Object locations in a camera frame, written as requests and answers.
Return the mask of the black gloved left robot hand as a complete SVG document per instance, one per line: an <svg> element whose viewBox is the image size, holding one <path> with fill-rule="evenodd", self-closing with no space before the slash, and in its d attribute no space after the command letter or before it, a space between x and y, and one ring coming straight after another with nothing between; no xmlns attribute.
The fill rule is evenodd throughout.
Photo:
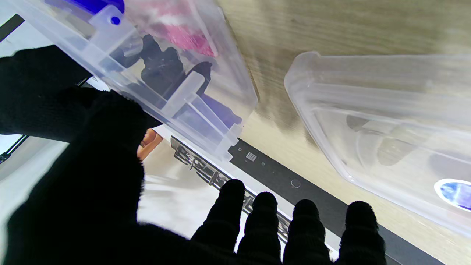
<svg viewBox="0 0 471 265"><path fill-rule="evenodd" d="M385 265L385 243L372 207L348 205L339 257L332 261L316 204L293 210L284 251L277 201L259 193L238 245L245 198L231 179L206 220L187 239L137 220L144 168L137 149L146 115L134 101L108 92L91 108L67 146L7 223L5 265Z"/></svg>

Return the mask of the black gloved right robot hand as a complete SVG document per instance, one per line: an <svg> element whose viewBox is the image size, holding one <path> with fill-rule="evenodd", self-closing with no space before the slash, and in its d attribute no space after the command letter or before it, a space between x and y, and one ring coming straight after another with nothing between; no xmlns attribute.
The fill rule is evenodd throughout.
<svg viewBox="0 0 471 265"><path fill-rule="evenodd" d="M169 100L188 76L173 47L162 50L151 35L143 37L138 55L121 49L111 56L130 68L143 60L143 92ZM1 134L21 134L71 142L84 128L95 105L115 91L79 86L92 74L56 45L19 50L1 58Z"/></svg>

